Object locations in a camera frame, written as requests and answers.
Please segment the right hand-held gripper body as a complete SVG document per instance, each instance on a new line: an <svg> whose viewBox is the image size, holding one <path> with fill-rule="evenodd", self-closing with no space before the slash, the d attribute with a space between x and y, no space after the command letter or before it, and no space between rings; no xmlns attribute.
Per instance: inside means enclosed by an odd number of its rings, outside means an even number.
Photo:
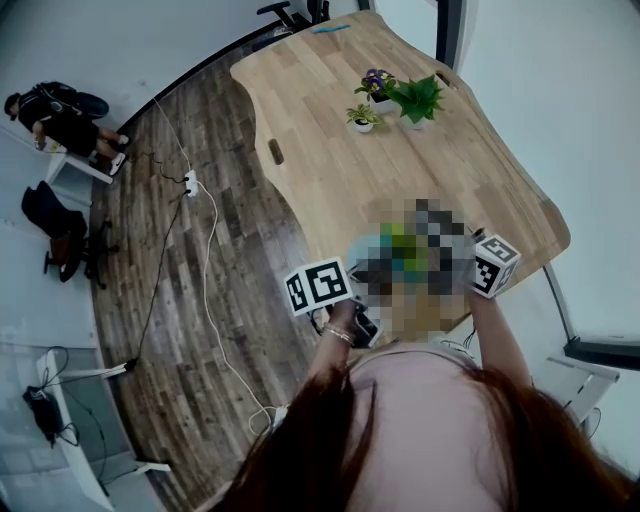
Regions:
<svg viewBox="0 0 640 512"><path fill-rule="evenodd" d="M521 253L497 234L487 234L483 228L473 235L470 285L478 295L490 299L500 293L513 276Z"/></svg>

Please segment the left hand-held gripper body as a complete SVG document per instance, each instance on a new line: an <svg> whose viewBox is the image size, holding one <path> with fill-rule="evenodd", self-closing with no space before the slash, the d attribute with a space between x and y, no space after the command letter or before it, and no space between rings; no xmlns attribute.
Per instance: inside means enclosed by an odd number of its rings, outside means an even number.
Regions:
<svg viewBox="0 0 640 512"><path fill-rule="evenodd" d="M284 279L285 295L295 317L306 316L314 330L320 334L319 312L331 314L334 305L350 300L355 307L356 349L370 349L377 343L381 327L378 320L367 312L363 299L352 289L352 281L340 257L303 265Z"/></svg>

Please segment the light blue drawstring pouch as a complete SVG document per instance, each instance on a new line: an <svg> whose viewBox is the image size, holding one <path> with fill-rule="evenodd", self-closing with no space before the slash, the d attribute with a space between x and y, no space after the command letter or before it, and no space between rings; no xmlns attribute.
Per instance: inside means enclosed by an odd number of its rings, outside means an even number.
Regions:
<svg viewBox="0 0 640 512"><path fill-rule="evenodd" d="M427 236L415 224L381 223L349 248L347 271L367 305L390 306L395 295L415 295L428 284Z"/></svg>

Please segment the person's right forearm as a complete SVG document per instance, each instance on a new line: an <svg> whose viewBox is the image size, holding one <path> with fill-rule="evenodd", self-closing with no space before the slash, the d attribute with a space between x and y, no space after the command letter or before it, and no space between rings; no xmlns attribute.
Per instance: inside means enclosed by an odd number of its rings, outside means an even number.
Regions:
<svg viewBox="0 0 640 512"><path fill-rule="evenodd" d="M533 381L524 355L502 310L493 298L467 293L484 368L504 373L515 385L531 387Z"/></svg>

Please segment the person's left forearm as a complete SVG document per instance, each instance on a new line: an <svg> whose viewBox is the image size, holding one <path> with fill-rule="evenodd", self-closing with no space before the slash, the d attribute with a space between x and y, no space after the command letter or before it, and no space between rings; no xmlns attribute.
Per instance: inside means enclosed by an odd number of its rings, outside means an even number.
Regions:
<svg viewBox="0 0 640 512"><path fill-rule="evenodd" d="M356 303L351 299L333 306L302 387L336 381L340 390L344 388L347 361L355 341L355 315Z"/></svg>

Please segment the small variegated potted plant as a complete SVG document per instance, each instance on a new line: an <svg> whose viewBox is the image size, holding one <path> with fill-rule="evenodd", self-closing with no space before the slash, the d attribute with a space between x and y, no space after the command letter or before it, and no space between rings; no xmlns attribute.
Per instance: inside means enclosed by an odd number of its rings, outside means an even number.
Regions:
<svg viewBox="0 0 640 512"><path fill-rule="evenodd" d="M361 134L369 133L374 127L384 123L384 120L372 107L365 104L358 104L354 108L347 108L346 116L347 124L353 124L354 129Z"/></svg>

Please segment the person's torso in pink shirt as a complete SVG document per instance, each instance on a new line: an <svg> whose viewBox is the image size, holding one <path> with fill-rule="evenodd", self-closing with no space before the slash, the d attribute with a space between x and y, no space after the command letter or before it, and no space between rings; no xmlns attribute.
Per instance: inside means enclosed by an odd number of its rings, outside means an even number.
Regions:
<svg viewBox="0 0 640 512"><path fill-rule="evenodd" d="M355 430L374 433L348 512L504 512L504 459L488 409L465 374L472 361L399 343L350 369Z"/></svg>

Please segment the green leafy potted plant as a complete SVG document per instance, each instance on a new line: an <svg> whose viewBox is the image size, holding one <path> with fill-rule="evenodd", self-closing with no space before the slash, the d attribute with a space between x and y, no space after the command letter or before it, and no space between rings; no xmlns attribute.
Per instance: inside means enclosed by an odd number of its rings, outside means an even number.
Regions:
<svg viewBox="0 0 640 512"><path fill-rule="evenodd" d="M433 121L435 113L442 111L440 105L443 88L435 74L418 81L398 81L388 92L389 98L400 106L400 118L414 130Z"/></svg>

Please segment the purple flower potted plant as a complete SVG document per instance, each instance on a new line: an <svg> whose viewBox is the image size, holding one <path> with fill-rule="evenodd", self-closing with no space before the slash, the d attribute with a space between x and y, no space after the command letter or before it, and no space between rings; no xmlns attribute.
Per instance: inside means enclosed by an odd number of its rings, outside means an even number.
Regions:
<svg viewBox="0 0 640 512"><path fill-rule="evenodd" d="M365 93L373 111L377 114L388 114L393 110L393 101L389 97L397 84L396 77L384 69L369 69L361 79L355 94Z"/></svg>

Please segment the black office chair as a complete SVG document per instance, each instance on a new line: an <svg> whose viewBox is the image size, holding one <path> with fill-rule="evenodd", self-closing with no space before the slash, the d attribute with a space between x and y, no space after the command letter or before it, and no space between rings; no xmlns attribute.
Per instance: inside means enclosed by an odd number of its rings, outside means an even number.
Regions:
<svg viewBox="0 0 640 512"><path fill-rule="evenodd" d="M99 259L120 251L117 244L108 245L106 242L107 231L113 227L110 220L104 219L98 230L89 232L82 213L66 208L45 181L40 181L35 189L26 189L21 209L27 219L49 238L44 275L50 267L57 267L59 280L65 283L84 262L84 276L95 281L100 289L107 288L99 274Z"/></svg>

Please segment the small white table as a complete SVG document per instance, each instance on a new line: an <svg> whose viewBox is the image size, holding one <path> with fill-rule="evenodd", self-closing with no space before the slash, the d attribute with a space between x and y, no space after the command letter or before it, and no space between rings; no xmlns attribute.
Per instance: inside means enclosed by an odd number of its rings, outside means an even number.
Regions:
<svg viewBox="0 0 640 512"><path fill-rule="evenodd" d="M99 181L102 181L106 184L112 184L114 181L114 179L108 174L105 174L102 171L91 167L83 160L76 158L74 155L69 154L68 152L53 151L48 152L48 154L50 155L50 160L44 181L49 185L51 185L56 180L60 171L66 165L69 165L74 169L80 171L81 173L98 179Z"/></svg>

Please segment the black chair with headrest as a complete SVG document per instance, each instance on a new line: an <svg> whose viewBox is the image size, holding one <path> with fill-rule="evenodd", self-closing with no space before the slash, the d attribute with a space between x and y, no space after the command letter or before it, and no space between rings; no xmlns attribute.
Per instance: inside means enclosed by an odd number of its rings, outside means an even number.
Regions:
<svg viewBox="0 0 640 512"><path fill-rule="evenodd" d="M300 31L313 25L321 24L330 20L329 0L304 0L306 12L309 18L300 13L289 15L287 9L291 6L289 0L283 0L264 6L256 11L258 16L264 14L275 14L287 28Z"/></svg>

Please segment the black box on desk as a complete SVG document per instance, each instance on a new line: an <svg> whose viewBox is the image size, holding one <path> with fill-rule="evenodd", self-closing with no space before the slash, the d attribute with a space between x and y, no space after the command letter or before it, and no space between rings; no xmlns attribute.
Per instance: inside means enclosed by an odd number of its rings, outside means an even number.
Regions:
<svg viewBox="0 0 640 512"><path fill-rule="evenodd" d="M36 425L50 445L54 446L58 434L63 430L55 398L43 389L34 386L28 386L22 398L32 411Z"/></svg>

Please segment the dark window frame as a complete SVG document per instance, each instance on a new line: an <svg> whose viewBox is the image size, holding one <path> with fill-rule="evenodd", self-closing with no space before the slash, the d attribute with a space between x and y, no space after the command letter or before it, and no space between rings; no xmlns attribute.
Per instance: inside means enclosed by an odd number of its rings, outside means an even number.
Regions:
<svg viewBox="0 0 640 512"><path fill-rule="evenodd" d="M640 372L639 343L588 342L574 337L564 346L564 355L586 363Z"/></svg>
<svg viewBox="0 0 640 512"><path fill-rule="evenodd" d="M462 49L467 0L436 0L436 60L456 70Z"/></svg>

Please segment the white desk frame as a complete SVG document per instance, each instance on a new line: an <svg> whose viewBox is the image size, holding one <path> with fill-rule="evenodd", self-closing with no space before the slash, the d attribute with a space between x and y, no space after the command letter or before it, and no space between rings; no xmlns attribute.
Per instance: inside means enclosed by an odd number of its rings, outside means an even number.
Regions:
<svg viewBox="0 0 640 512"><path fill-rule="evenodd" d="M539 386L580 425L619 378L619 371L555 354L541 367Z"/></svg>

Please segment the white desk with metal frame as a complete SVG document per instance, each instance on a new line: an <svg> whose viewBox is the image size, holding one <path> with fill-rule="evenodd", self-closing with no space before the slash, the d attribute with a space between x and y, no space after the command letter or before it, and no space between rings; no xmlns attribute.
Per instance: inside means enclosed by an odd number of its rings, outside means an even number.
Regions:
<svg viewBox="0 0 640 512"><path fill-rule="evenodd" d="M136 359L107 369L67 371L68 362L69 355L65 347L54 346L49 348L36 363L36 368L41 375L41 380L36 386L36 390L30 392L30 395L35 395L42 400L48 399L52 404L53 415L56 420L56 425L51 431L53 438L52 444L54 446L60 446L69 469L84 495L106 512L116 512L110 499L110 494L107 491L107 485L123 478L137 477L148 472L171 473L172 468L166 463L134 460L132 470L119 476L109 477L107 483L102 481L107 461L104 429L101 427L93 411L84 404L81 404L78 399L73 398L71 392L66 391L63 385L92 378L107 379L115 377L129 370L133 370ZM82 448L80 431L71 418L69 406L66 401L67 397L74 400L76 404L89 415L98 428L99 439L102 441L103 447L102 462L98 472L94 471Z"/></svg>

